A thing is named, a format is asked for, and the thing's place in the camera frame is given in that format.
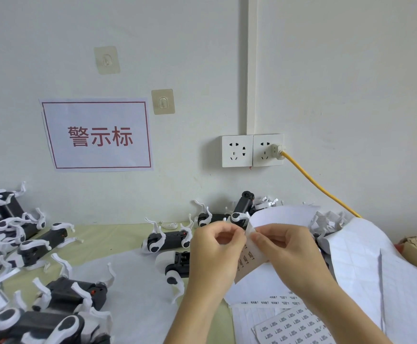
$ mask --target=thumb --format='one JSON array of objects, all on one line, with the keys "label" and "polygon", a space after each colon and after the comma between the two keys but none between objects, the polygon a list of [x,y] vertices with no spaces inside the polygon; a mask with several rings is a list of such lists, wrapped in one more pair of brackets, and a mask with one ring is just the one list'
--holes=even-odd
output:
[{"label": "thumb", "polygon": [[238,229],[234,232],[231,241],[227,244],[227,248],[234,249],[235,251],[242,251],[246,243],[245,231],[243,229]]},{"label": "thumb", "polygon": [[270,241],[268,237],[258,233],[257,231],[251,233],[250,238],[269,260],[271,260],[271,257],[280,249],[277,245]]}]

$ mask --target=yellow cable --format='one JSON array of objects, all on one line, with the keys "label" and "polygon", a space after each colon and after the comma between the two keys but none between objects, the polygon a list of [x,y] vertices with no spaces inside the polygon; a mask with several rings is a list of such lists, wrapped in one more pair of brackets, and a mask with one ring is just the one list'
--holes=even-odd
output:
[{"label": "yellow cable", "polygon": [[355,217],[360,217],[361,216],[359,214],[357,214],[354,210],[352,210],[351,208],[349,208],[347,205],[345,205],[343,202],[341,202],[338,198],[336,198],[335,196],[331,195],[328,191],[326,191],[323,187],[321,187],[317,181],[315,181],[308,173],[306,173],[306,171],[291,157],[289,156],[285,151],[281,151],[280,154],[282,156],[284,156],[286,159],[288,159],[290,162],[292,162],[292,164],[315,186],[317,187],[320,191],[322,191],[324,194],[326,194],[328,197],[330,197],[332,200],[334,200],[336,203],[338,203],[340,206],[342,206],[343,208],[345,208],[349,213],[351,213],[352,215],[354,215]]}]

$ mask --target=hand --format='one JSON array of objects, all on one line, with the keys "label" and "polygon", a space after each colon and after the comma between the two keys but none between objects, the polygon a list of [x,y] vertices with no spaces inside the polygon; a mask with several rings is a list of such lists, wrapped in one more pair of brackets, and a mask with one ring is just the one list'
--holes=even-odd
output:
[{"label": "hand", "polygon": [[339,288],[306,227],[269,224],[256,228],[250,237],[283,283],[304,301],[318,301]]},{"label": "hand", "polygon": [[187,294],[195,292],[211,302],[220,302],[234,282],[245,242],[245,231],[225,221],[196,229],[191,240]]}]

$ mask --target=left hand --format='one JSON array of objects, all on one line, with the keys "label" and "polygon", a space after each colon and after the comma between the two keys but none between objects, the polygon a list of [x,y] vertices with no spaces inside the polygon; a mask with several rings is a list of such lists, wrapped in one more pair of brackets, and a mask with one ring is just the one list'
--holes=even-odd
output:
[{"label": "left hand", "polygon": [[245,242],[245,231],[233,223],[218,221],[198,228],[191,240],[187,294],[220,302],[234,282]]}]

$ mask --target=chinese character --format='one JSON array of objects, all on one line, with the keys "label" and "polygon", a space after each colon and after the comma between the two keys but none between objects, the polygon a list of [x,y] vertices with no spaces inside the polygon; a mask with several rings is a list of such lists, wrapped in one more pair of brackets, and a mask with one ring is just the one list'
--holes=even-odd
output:
[{"label": "chinese character", "polygon": [[[131,130],[131,128],[120,128],[120,130]],[[113,142],[116,142],[117,146],[119,146],[120,144],[122,144],[123,146],[127,146],[129,143],[133,144],[132,139],[129,136],[132,135],[132,133],[121,132],[120,130],[118,130],[117,126],[114,126],[114,130],[111,131],[113,133]]]},{"label": "chinese character", "polygon": [[83,127],[68,127],[68,134],[73,141],[73,147],[86,146],[89,134],[86,133],[87,128]]},{"label": "chinese character", "polygon": [[[108,128],[92,128],[92,130],[108,130]],[[108,144],[111,144],[111,141],[108,139],[109,132],[91,132],[91,136],[95,136],[94,141],[92,144],[97,142],[97,136],[99,137],[99,143],[97,146],[103,146],[103,137],[105,136],[105,140],[107,140]]]}]

